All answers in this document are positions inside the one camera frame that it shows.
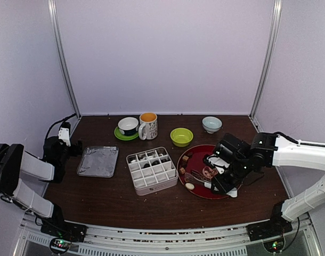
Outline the white metal tongs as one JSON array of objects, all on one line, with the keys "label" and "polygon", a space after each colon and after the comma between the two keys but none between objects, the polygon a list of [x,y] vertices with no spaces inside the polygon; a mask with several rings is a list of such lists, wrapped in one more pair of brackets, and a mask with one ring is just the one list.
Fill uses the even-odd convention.
[{"label": "white metal tongs", "polygon": [[[211,168],[209,166],[205,166],[202,171],[204,178],[202,178],[202,177],[196,178],[196,174],[192,175],[189,173],[186,173],[184,178],[185,178],[186,183],[191,183],[191,182],[198,183],[198,184],[204,185],[206,188],[211,189],[212,178],[217,174],[221,174],[222,172],[223,172],[223,169],[220,167],[219,168],[217,168],[217,167]],[[230,196],[230,197],[236,198],[237,195],[238,195],[237,188],[234,188],[234,196]]]}]

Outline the white oval chocolate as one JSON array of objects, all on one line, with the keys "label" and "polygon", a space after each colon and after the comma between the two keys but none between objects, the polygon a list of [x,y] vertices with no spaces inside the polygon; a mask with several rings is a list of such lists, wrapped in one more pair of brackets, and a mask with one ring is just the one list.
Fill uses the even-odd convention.
[{"label": "white oval chocolate", "polygon": [[191,183],[186,183],[185,186],[187,187],[187,189],[189,190],[193,190],[194,189],[194,185]]}]

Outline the bunny print tin lid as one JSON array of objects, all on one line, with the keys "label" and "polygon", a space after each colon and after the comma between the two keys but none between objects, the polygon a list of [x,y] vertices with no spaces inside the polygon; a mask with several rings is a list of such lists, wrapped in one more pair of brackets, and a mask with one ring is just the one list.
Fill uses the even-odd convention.
[{"label": "bunny print tin lid", "polygon": [[118,154],[119,148],[116,146],[86,147],[77,174],[82,177],[112,178]]}]

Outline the silver divided tin box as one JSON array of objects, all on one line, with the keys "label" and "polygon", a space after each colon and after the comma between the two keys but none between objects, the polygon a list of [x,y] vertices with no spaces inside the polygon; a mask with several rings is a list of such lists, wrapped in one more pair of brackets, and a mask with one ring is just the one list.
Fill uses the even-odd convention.
[{"label": "silver divided tin box", "polygon": [[126,157],[135,192],[139,196],[177,185],[178,171],[166,148],[158,147]]}]

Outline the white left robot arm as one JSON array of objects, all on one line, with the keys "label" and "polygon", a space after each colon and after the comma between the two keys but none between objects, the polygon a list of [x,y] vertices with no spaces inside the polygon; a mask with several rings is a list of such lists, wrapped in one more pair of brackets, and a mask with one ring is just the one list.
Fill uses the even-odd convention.
[{"label": "white left robot arm", "polygon": [[21,176],[27,175],[42,182],[61,183],[67,160],[82,154],[82,142],[70,141],[71,125],[67,119],[55,122],[49,131],[59,124],[58,135],[44,139],[43,155],[37,157],[25,150],[22,144],[0,143],[0,194],[9,203],[18,204],[26,211],[49,219],[47,226],[57,237],[65,236],[68,224],[61,218],[60,208],[31,189]]}]

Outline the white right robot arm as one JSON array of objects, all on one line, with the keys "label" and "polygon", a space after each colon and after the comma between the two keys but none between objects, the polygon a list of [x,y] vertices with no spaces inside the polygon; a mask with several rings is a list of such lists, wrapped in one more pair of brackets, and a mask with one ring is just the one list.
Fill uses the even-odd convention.
[{"label": "white right robot arm", "polygon": [[274,206],[265,224],[269,235],[277,235],[300,215],[325,203],[325,143],[294,139],[282,132],[256,134],[251,143],[227,133],[210,155],[203,157],[206,166],[217,173],[211,178],[210,189],[228,195],[252,172],[275,167],[283,170],[284,179],[295,183],[303,174],[312,178],[297,195]]}]

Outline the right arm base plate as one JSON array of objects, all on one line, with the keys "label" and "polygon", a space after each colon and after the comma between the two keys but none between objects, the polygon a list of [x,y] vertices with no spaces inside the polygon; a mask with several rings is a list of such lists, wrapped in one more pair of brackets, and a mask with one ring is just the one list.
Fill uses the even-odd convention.
[{"label": "right arm base plate", "polygon": [[249,224],[247,227],[251,242],[272,237],[281,237],[293,230],[291,222],[288,221],[263,221]]}]

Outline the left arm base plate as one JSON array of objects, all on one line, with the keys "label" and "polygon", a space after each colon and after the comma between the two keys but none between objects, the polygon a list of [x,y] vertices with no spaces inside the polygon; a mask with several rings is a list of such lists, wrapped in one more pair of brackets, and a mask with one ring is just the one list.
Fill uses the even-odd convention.
[{"label": "left arm base plate", "polygon": [[87,226],[70,222],[64,222],[63,225],[58,225],[42,219],[40,231],[66,241],[83,242],[87,232]]}]

